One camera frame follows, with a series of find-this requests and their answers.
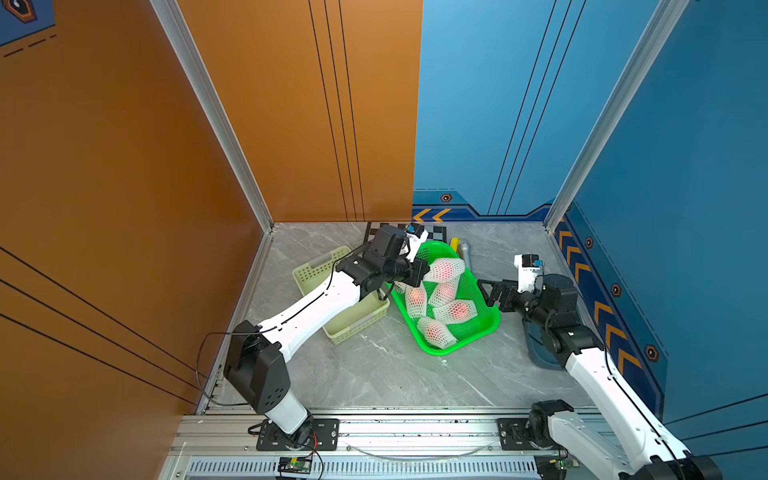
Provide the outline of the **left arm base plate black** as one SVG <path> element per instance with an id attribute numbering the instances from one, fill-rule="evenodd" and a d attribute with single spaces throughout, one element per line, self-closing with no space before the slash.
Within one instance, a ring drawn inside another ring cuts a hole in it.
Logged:
<path id="1" fill-rule="evenodd" d="M 285 433 L 272 420 L 258 427 L 256 449 L 265 452 L 288 450 L 335 451 L 339 439 L 340 421 L 336 418 L 310 416 L 294 433 Z"/>

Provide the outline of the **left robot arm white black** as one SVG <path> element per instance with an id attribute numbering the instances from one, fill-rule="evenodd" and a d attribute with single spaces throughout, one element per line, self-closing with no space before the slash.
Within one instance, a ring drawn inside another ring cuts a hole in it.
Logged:
<path id="1" fill-rule="evenodd" d="M 267 417 L 289 442 L 312 436 L 312 415 L 291 390 L 288 361 L 334 317 L 380 292 L 386 283 L 417 287 L 429 272 L 417 257 L 428 240 L 424 227 L 379 228 L 374 238 L 331 263 L 327 279 L 283 312 L 234 328 L 223 367 L 225 379 L 256 413 Z"/>

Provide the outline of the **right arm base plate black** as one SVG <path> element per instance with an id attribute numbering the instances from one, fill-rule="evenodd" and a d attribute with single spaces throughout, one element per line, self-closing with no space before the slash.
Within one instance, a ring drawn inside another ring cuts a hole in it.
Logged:
<path id="1" fill-rule="evenodd" d="M 555 442 L 545 420 L 523 417 L 499 418 L 496 420 L 501 449 L 503 451 L 561 451 L 566 448 Z"/>

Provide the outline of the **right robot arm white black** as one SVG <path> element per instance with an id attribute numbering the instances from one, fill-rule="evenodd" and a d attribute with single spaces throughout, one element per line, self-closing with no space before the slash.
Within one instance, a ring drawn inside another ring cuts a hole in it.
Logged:
<path id="1" fill-rule="evenodd" d="M 535 445 L 562 447 L 599 479 L 720 479 L 708 456 L 696 456 L 645 405 L 613 364 L 609 349 L 577 312 L 579 291 L 563 275 L 546 274 L 540 289 L 516 281 L 477 283 L 488 306 L 516 312 L 540 327 L 545 348 L 589 395 L 617 441 L 585 424 L 562 400 L 532 405 Z"/>

